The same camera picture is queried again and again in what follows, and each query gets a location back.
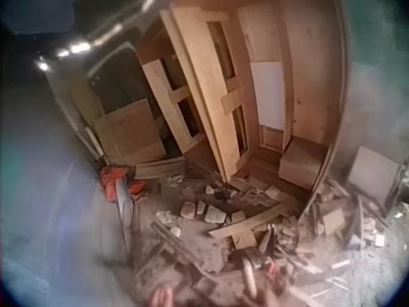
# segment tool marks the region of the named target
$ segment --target wood scrap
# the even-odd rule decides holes
[[[139,163],[135,168],[135,179],[152,179],[185,173],[186,158]]]
[[[345,224],[343,210],[341,208],[323,216],[325,233],[327,236],[333,234],[336,230]]]
[[[231,215],[231,222],[233,224],[244,221],[245,214],[243,211],[237,211],[232,213]],[[236,249],[243,249],[252,246],[257,246],[256,238],[254,237],[251,230],[246,230],[242,233],[237,233],[231,236],[233,238],[233,243]]]
[[[251,228],[256,227],[260,224],[271,221],[273,218],[278,216],[280,213],[287,211],[289,209],[292,209],[297,203],[298,201],[295,198],[290,198],[289,200],[277,206],[274,206],[260,214],[252,216],[239,223],[210,231],[209,234],[214,236],[217,239],[222,239],[225,237],[229,237],[230,235],[234,235],[236,233],[243,232],[244,230],[250,230]]]

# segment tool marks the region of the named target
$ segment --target finger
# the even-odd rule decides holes
[[[159,307],[159,299],[161,292],[162,290],[160,288],[156,288],[151,297],[151,300],[149,301],[149,307]]]
[[[166,287],[164,290],[165,298],[162,307],[173,307],[173,289]]]

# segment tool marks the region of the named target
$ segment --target red cloth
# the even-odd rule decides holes
[[[126,168],[105,166],[100,173],[101,184],[105,189],[105,197],[108,201],[116,201],[115,180],[122,178],[127,173]]]

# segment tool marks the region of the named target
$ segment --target wall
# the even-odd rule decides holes
[[[348,176],[360,145],[395,162],[409,151],[408,9],[389,0],[345,0],[344,7],[351,76],[331,169],[341,180]]]

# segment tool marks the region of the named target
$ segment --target broken tile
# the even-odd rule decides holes
[[[162,224],[169,224],[172,223],[172,215],[171,215],[171,211],[160,211],[160,212],[156,212],[156,217],[159,219],[159,221]]]
[[[204,221],[206,223],[211,224],[222,224],[226,219],[226,213],[219,210],[218,208],[214,207],[213,205],[209,205],[206,215],[204,216]]]
[[[206,194],[207,195],[214,195],[215,194],[215,189],[212,188],[210,185],[206,186]]]
[[[190,186],[182,189],[181,194],[183,195],[183,198],[185,198],[185,200],[187,201],[195,201],[196,199],[194,191]]]
[[[201,216],[205,212],[205,209],[206,204],[203,201],[199,200],[199,202],[197,203],[197,214]]]
[[[196,206],[190,201],[186,201],[180,210],[180,216],[185,219],[194,219],[194,214],[196,213]]]

